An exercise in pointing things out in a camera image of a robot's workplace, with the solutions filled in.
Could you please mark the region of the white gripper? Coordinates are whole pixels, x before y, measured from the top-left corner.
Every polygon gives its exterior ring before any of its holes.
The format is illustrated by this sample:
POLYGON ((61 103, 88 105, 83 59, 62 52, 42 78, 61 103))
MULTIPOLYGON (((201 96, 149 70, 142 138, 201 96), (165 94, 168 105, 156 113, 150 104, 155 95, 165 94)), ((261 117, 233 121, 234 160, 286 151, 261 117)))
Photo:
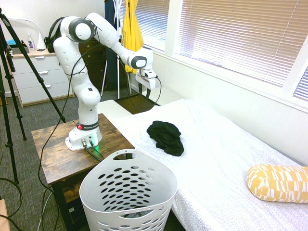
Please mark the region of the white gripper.
POLYGON ((142 86, 147 88, 145 98, 148 100, 151 94, 151 90, 156 87, 156 78, 145 77, 142 76, 139 72, 136 72, 135 79, 138 82, 139 93, 142 93, 142 86))

